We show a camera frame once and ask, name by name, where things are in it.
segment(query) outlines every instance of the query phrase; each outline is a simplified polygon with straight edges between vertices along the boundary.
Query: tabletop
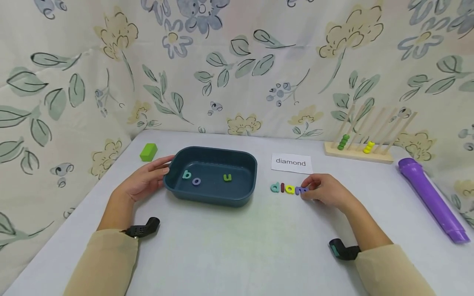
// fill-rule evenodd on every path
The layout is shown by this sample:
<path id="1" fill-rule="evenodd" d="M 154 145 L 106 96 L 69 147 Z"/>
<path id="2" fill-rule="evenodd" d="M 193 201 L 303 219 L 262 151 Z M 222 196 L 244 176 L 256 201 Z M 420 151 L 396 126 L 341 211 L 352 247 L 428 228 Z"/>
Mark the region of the tabletop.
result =
<path id="1" fill-rule="evenodd" d="M 161 220 L 142 239 L 127 295 L 367 295 L 353 262 L 335 259 L 328 242 L 355 245 L 339 211 L 270 185 L 297 186 L 304 174 L 271 170 L 272 153 L 309 155 L 315 172 L 330 173 L 365 205 L 402 246 L 438 295 L 472 295 L 474 244 L 455 245 L 398 172 L 409 155 L 392 147 L 392 165 L 325 156 L 323 142 L 146 130 L 140 133 L 25 268 L 5 296 L 61 295 L 112 190 L 144 163 L 140 152 L 156 143 L 156 158 L 188 146 L 248 152 L 258 162 L 250 201 L 241 208 L 180 200 L 162 189 L 137 207 L 135 224 Z M 474 239 L 474 230 L 456 214 Z"/>

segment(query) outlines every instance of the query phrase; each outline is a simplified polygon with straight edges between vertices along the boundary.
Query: floral fabric backdrop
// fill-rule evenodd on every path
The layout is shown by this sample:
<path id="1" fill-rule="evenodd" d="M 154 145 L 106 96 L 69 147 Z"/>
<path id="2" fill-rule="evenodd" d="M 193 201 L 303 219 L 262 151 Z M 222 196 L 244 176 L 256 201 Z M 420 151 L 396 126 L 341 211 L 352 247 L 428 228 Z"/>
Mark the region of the floral fabric backdrop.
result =
<path id="1" fill-rule="evenodd" d="M 348 109 L 474 226 L 474 0 L 4 1 L 0 294 L 133 137 L 332 140 Z"/>

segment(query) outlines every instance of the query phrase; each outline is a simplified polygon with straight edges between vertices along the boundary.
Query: plastic tray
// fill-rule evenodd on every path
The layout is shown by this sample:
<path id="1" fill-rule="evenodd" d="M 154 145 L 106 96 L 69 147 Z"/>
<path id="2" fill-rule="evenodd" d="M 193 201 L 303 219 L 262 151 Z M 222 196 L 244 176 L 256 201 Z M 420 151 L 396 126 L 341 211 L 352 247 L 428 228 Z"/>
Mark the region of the plastic tray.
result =
<path id="1" fill-rule="evenodd" d="M 185 170 L 189 179 L 183 179 Z M 224 181 L 224 174 L 232 180 Z M 176 154 L 163 182 L 180 199 L 239 207 L 249 201 L 256 177 L 257 160 L 247 152 L 193 146 Z M 197 186 L 195 178 L 201 179 Z"/>

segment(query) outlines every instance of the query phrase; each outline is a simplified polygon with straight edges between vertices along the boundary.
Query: white paper card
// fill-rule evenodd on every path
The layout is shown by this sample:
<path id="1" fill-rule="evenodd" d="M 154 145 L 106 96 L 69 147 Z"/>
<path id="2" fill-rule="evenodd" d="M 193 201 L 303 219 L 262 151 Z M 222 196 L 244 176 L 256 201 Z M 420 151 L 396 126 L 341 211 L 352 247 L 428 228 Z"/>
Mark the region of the white paper card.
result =
<path id="1" fill-rule="evenodd" d="M 272 170 L 292 171 L 300 174 L 312 174 L 311 156 L 272 153 Z"/>

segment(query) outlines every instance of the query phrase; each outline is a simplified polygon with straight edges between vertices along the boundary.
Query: hand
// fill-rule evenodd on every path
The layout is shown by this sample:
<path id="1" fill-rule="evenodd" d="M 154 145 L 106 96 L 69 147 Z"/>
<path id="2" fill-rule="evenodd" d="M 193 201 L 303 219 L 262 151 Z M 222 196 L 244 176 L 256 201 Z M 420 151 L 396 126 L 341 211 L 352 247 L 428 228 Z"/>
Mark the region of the hand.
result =
<path id="1" fill-rule="evenodd" d="M 334 206 L 342 212 L 357 201 L 346 187 L 329 174 L 309 175 L 301 184 L 301 187 L 307 186 L 310 190 L 302 192 L 301 198 L 320 200 L 325 205 Z"/>
<path id="2" fill-rule="evenodd" d="M 150 194 L 163 187 L 163 177 L 170 171 L 168 168 L 174 155 L 158 158 L 130 175 L 112 193 L 112 195 L 126 196 L 137 202 L 147 198 Z"/>

